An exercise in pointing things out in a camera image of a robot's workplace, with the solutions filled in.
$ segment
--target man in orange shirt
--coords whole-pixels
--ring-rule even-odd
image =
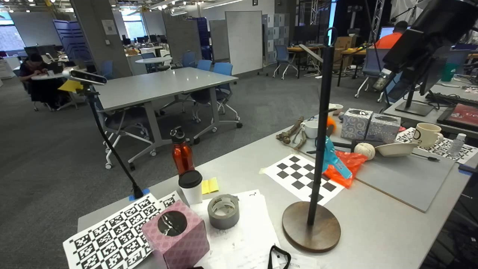
[[[406,21],[399,21],[395,24],[393,33],[382,37],[379,41],[375,43],[376,48],[391,48],[402,34],[407,30],[408,23]]]

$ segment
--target water bottle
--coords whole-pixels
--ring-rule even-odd
[[[181,126],[171,130],[170,135],[173,142],[173,160],[178,169],[178,174],[181,175],[186,171],[194,170],[193,151],[186,143],[186,137]]]
[[[447,153],[451,155],[456,155],[460,152],[461,148],[465,144],[466,134],[458,134],[456,138],[451,142],[451,146],[448,149]]]

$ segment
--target pink tissue box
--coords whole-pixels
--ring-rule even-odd
[[[160,269],[193,267],[209,251],[204,220],[181,200],[146,222],[141,230]]]

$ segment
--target person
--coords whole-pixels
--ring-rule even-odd
[[[65,96],[58,88],[63,84],[61,79],[32,80],[32,77],[46,74],[47,65],[42,57],[33,53],[20,65],[19,79],[28,85],[27,89],[32,101],[47,103],[48,106],[56,110],[58,103],[64,102]]]
[[[407,30],[408,23],[406,21],[399,21],[395,24],[395,28],[391,34],[388,34],[375,43],[376,48],[391,48],[402,34]]]

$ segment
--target wooden base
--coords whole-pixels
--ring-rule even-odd
[[[326,252],[333,249],[340,239],[340,224],[327,208],[317,205],[313,226],[307,225],[309,202],[296,202],[282,215],[282,227],[286,237],[310,252]]]

